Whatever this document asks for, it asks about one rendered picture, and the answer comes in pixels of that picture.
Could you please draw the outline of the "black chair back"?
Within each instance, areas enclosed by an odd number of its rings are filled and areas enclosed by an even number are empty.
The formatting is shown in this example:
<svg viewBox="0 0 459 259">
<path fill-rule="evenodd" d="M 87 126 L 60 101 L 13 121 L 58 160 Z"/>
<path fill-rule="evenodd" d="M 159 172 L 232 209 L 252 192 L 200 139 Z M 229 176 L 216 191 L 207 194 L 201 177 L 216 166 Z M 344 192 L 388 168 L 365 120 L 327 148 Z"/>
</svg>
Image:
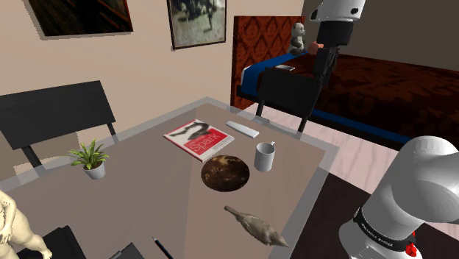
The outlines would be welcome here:
<svg viewBox="0 0 459 259">
<path fill-rule="evenodd" d="M 68 225 L 51 231 L 43 240 L 52 251 L 51 259 L 87 259 Z M 18 252 L 17 256 L 20 259 L 42 259 L 39 252 L 27 248 Z"/>
</svg>

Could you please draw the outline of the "brown glass-edged table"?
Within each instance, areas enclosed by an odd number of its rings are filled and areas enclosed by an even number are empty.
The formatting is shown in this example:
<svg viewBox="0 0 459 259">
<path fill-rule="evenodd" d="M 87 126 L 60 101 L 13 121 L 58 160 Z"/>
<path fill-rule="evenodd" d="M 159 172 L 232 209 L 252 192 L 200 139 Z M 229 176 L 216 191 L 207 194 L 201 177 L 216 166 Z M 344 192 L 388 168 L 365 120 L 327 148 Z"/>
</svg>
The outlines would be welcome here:
<svg viewBox="0 0 459 259">
<path fill-rule="evenodd" d="M 208 188 L 202 163 L 163 136 L 200 119 L 227 131 L 235 121 L 260 134 L 238 132 L 222 149 L 252 166 L 256 145 L 275 142 L 272 169 L 250 171 L 237 191 Z M 104 141 L 106 174 L 90 179 L 68 159 L 28 171 L 10 196 L 38 235 L 68 225 L 87 259 L 108 259 L 133 243 L 145 259 L 164 259 L 152 237 L 174 259 L 289 259 L 328 175 L 338 147 L 204 98 Z M 289 247 L 251 236 L 228 205 L 270 224 Z"/>
</svg>

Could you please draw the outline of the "bed with red headboard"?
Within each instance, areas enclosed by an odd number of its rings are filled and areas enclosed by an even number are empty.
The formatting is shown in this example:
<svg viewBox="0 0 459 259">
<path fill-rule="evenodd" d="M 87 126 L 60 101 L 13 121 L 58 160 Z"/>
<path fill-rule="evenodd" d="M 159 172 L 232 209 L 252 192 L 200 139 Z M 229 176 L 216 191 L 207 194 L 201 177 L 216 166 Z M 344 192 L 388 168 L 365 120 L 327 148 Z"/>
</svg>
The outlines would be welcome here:
<svg viewBox="0 0 459 259">
<path fill-rule="evenodd" d="M 301 16 L 234 18 L 232 106 L 257 100 L 267 67 L 293 66 L 310 77 L 313 57 L 292 57 L 291 29 Z M 309 121 L 399 150 L 410 139 L 433 135 L 459 148 L 459 71 L 340 54 Z"/>
</svg>

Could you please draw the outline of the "dark grey flat slab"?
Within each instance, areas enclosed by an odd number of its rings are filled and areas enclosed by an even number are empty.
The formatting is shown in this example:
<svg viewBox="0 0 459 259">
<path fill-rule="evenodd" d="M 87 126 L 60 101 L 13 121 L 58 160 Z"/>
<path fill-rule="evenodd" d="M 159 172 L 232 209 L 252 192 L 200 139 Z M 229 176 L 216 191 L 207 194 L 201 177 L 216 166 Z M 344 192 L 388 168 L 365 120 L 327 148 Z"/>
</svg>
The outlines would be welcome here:
<svg viewBox="0 0 459 259">
<path fill-rule="evenodd" d="M 109 259 L 145 259 L 133 243 L 128 244 L 124 249 L 117 251 Z"/>
</svg>

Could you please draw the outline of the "panda soft toy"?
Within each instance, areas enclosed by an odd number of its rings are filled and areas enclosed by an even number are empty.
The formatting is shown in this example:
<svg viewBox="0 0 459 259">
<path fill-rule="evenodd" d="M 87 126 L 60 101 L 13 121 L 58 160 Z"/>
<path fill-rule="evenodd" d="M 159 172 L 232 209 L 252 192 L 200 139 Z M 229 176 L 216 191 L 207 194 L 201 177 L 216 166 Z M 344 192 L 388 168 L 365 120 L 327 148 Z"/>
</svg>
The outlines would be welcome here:
<svg viewBox="0 0 459 259">
<path fill-rule="evenodd" d="M 303 36 L 305 35 L 304 24 L 295 23 L 291 30 L 290 45 L 288 52 L 293 56 L 299 56 L 305 52 Z"/>
</svg>

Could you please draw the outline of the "grey wall picture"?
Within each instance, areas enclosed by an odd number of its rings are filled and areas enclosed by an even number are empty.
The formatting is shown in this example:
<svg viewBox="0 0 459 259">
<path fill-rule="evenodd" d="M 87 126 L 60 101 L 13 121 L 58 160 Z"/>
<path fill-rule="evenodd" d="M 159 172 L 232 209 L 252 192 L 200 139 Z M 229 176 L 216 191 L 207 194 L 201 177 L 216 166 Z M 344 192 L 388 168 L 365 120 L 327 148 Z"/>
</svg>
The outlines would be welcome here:
<svg viewBox="0 0 459 259">
<path fill-rule="evenodd" d="M 227 0 L 167 0 L 172 50 L 225 43 Z"/>
</svg>

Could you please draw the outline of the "green plant in white pot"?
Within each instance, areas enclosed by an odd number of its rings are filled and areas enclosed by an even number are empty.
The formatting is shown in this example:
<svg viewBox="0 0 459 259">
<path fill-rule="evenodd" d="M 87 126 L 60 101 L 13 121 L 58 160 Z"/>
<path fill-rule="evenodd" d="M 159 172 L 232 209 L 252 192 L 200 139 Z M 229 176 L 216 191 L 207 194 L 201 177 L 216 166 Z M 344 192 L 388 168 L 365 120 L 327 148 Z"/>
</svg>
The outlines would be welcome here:
<svg viewBox="0 0 459 259">
<path fill-rule="evenodd" d="M 71 165 L 81 165 L 82 170 L 92 180 L 99 180 L 104 177 L 106 174 L 104 162 L 109 156 L 101 151 L 102 144 L 97 146 L 96 139 L 93 139 L 89 147 L 86 147 L 84 143 L 81 143 L 80 146 L 81 150 L 70 149 L 68 151 L 68 156 L 74 159 Z"/>
</svg>

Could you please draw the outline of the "red and white magazine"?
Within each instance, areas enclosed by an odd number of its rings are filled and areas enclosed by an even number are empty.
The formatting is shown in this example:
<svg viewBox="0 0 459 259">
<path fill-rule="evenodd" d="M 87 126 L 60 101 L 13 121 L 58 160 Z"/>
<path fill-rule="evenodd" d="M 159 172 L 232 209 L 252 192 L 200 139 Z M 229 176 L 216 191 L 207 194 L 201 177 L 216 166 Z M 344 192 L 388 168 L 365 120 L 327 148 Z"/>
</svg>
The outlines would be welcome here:
<svg viewBox="0 0 459 259">
<path fill-rule="evenodd" d="M 166 133 L 163 137 L 201 162 L 209 160 L 235 139 L 198 119 Z"/>
</svg>

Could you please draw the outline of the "brown round plate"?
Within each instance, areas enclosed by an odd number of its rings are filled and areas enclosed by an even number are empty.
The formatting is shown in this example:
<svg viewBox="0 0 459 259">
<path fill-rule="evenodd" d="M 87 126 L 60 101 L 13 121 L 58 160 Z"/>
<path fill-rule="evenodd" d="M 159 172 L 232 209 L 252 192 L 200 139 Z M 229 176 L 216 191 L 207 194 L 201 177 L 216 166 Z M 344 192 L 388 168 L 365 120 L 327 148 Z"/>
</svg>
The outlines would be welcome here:
<svg viewBox="0 0 459 259">
<path fill-rule="evenodd" d="M 249 181 L 249 167 L 238 157 L 217 155 L 202 167 L 203 183 L 214 191 L 236 191 Z"/>
</svg>

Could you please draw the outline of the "cream human figure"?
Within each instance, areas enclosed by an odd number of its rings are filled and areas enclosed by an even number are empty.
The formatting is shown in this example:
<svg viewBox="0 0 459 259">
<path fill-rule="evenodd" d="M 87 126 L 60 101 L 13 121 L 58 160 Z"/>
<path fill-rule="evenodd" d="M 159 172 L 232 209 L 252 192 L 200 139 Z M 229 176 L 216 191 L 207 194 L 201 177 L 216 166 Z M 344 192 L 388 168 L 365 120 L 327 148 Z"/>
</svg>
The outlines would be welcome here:
<svg viewBox="0 0 459 259">
<path fill-rule="evenodd" d="M 15 200 L 0 190 L 0 259 L 19 259 L 10 244 L 24 246 L 51 259 L 52 252 L 41 236 L 34 234 L 27 217 L 17 208 Z"/>
</svg>

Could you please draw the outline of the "black slat-back chair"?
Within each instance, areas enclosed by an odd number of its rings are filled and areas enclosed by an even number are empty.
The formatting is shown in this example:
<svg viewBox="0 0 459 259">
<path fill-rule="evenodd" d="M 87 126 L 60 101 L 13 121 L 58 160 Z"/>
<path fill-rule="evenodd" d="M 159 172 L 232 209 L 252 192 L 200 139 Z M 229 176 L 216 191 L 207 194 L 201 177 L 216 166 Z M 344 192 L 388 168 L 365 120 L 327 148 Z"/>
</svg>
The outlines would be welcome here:
<svg viewBox="0 0 459 259">
<path fill-rule="evenodd" d="M 114 122 L 98 80 L 0 96 L 0 132 L 34 168 L 41 162 L 33 144 L 101 125 L 114 135 Z"/>
</svg>

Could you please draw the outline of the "white remote control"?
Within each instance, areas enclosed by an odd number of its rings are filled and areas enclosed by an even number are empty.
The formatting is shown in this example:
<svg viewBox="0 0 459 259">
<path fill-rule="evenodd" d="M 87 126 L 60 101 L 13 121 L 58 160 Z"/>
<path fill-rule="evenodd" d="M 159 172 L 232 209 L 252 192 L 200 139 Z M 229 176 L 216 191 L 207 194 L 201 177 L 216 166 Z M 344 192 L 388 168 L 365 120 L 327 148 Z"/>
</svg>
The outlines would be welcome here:
<svg viewBox="0 0 459 259">
<path fill-rule="evenodd" d="M 234 129 L 235 131 L 243 134 L 243 135 L 246 135 L 250 138 L 256 138 L 260 133 L 257 131 L 257 130 L 254 130 L 252 128 L 249 128 L 245 125 L 242 125 L 242 124 L 239 124 L 239 123 L 236 123 L 234 121 L 228 121 L 226 123 L 226 125 L 232 129 Z"/>
</svg>

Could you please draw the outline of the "dark wall picture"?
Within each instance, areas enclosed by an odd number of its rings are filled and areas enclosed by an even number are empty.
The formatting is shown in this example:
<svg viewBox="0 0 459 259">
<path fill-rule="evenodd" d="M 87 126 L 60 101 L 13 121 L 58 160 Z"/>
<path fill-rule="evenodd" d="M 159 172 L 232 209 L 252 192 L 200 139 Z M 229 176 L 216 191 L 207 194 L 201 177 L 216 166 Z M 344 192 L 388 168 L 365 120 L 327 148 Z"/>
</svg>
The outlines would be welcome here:
<svg viewBox="0 0 459 259">
<path fill-rule="evenodd" d="M 27 0 L 46 37 L 132 32 L 127 0 Z"/>
</svg>

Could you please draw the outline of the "white mug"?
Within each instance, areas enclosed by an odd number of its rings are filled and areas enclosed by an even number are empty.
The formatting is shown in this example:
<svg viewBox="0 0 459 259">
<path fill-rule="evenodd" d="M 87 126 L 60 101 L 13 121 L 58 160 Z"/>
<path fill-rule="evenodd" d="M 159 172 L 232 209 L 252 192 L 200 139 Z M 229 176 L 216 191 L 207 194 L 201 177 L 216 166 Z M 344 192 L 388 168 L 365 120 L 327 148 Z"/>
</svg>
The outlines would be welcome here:
<svg viewBox="0 0 459 259">
<path fill-rule="evenodd" d="M 256 145 L 254 167 L 258 171 L 267 172 L 271 170 L 275 156 L 275 142 L 262 142 Z"/>
</svg>

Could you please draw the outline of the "brown bird figure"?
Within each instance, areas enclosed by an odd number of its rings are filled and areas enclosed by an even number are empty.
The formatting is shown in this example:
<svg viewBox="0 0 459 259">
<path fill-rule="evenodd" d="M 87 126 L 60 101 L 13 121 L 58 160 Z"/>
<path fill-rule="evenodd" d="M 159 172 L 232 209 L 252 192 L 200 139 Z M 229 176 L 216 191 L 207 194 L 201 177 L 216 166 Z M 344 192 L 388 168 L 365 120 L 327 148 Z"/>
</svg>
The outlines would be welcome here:
<svg viewBox="0 0 459 259">
<path fill-rule="evenodd" d="M 249 213 L 238 212 L 225 205 L 224 209 L 231 213 L 251 236 L 267 246 L 289 247 L 286 240 L 266 221 Z"/>
</svg>

